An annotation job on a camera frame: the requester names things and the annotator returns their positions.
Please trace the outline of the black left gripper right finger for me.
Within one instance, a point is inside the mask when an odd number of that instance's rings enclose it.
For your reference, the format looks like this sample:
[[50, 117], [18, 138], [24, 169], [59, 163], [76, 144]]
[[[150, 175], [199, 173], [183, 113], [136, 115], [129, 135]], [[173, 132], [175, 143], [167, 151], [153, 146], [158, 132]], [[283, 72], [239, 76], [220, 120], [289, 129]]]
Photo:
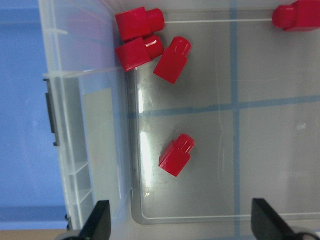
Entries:
[[264, 198], [251, 200], [251, 231], [257, 240], [318, 240], [320, 236], [305, 228], [293, 228]]

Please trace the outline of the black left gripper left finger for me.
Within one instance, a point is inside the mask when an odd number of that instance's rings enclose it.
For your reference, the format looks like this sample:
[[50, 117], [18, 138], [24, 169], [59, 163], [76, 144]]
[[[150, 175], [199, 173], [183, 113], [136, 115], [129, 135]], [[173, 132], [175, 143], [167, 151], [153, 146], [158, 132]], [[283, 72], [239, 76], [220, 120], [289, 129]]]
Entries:
[[81, 230], [69, 230], [57, 240], [109, 240], [111, 236], [111, 210], [109, 200], [97, 201]]

